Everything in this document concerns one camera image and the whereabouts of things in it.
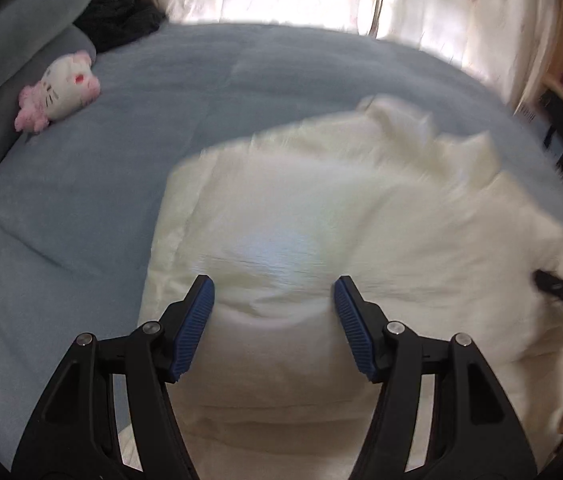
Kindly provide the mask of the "white puffer jacket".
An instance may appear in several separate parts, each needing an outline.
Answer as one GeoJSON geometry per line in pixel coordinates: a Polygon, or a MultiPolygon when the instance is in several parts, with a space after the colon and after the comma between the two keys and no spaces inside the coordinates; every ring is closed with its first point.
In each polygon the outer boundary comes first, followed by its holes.
{"type": "Polygon", "coordinates": [[[332,303],[342,275],[423,336],[466,333],[547,460],[563,410],[563,224],[499,163],[491,137],[442,134],[388,96],[276,128],[170,173],[140,319],[196,276],[216,301],[192,367],[169,389],[204,479],[344,479],[379,389],[332,303]]]}

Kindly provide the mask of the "blue-grey bed blanket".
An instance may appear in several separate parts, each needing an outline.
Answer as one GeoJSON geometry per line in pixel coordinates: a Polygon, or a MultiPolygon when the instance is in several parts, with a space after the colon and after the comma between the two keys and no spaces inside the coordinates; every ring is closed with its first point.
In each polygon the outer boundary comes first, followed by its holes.
{"type": "Polygon", "coordinates": [[[9,465],[72,338],[137,320],[171,167],[228,140],[388,93],[460,136],[489,131],[563,222],[563,181],[532,129],[425,52],[328,30],[168,25],[99,55],[102,96],[0,165],[0,463],[9,465]]]}

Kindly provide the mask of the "pink white cat plush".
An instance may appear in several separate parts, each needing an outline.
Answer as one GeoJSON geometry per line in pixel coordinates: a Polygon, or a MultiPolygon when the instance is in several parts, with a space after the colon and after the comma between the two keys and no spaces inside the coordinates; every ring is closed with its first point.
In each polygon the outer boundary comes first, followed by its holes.
{"type": "Polygon", "coordinates": [[[51,122],[63,120],[94,102],[100,94],[100,82],[92,65],[86,51],[56,58],[36,84],[19,92],[15,130],[40,133],[51,122]]]}

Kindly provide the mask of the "black garment by window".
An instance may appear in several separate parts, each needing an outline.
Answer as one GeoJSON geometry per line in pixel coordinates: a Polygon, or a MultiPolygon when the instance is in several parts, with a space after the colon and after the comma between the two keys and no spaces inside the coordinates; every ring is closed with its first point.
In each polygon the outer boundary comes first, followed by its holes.
{"type": "Polygon", "coordinates": [[[156,32],[167,15],[145,0],[91,0],[73,22],[97,53],[114,50],[156,32]]]}

